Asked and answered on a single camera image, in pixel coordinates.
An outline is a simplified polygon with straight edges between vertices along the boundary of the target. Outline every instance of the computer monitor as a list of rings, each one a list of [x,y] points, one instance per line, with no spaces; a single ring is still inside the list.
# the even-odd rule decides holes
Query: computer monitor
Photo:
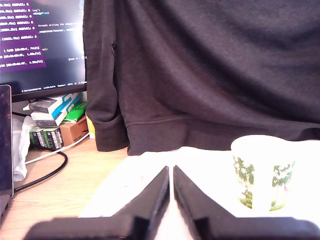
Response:
[[[0,84],[12,101],[86,90],[85,0],[0,0]]]

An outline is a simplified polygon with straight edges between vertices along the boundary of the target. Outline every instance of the white mug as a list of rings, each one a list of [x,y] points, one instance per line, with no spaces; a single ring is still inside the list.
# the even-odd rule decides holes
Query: white mug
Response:
[[[233,141],[237,197],[243,205],[260,213],[285,205],[296,161],[291,143],[268,135],[247,135]]]

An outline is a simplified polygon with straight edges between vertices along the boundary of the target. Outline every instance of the wooden desk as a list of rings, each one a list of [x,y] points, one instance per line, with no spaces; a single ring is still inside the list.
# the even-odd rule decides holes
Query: wooden desk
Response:
[[[46,154],[31,151],[27,160]],[[0,230],[1,240],[21,240],[29,228],[40,221],[56,217],[77,217],[102,180],[127,155],[127,149],[99,152],[93,139],[65,151],[69,162],[55,176],[18,192]],[[34,181],[58,168],[63,156],[53,155],[27,165],[27,176],[15,187]]]

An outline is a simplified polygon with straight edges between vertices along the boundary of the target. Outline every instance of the white cable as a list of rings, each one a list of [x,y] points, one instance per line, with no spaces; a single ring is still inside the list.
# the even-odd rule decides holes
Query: white cable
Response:
[[[44,159],[44,158],[47,158],[47,157],[49,157],[49,156],[51,156],[51,155],[53,155],[53,154],[56,154],[56,153],[58,153],[58,152],[62,152],[62,151],[64,151],[64,150],[67,150],[67,149],[73,147],[74,145],[77,145],[78,143],[80,143],[82,140],[84,140],[84,139],[85,139],[86,137],[88,137],[88,136],[89,136],[89,133],[87,133],[86,135],[84,135],[84,136],[83,136],[81,139],[79,139],[78,141],[70,144],[69,146],[64,146],[64,147],[62,147],[62,148],[60,148],[60,149],[58,149],[58,150],[56,150],[56,151],[47,153],[46,155],[39,156],[39,157],[37,157],[37,158],[35,158],[35,159],[33,159],[33,160],[30,160],[30,161],[26,161],[26,162],[25,162],[25,165],[34,163],[34,162],[36,162],[36,161],[39,161],[39,160]]]

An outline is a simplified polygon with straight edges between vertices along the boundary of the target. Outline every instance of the laptop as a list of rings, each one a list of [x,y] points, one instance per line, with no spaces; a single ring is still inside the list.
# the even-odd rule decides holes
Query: laptop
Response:
[[[14,195],[11,87],[0,85],[0,226]]]

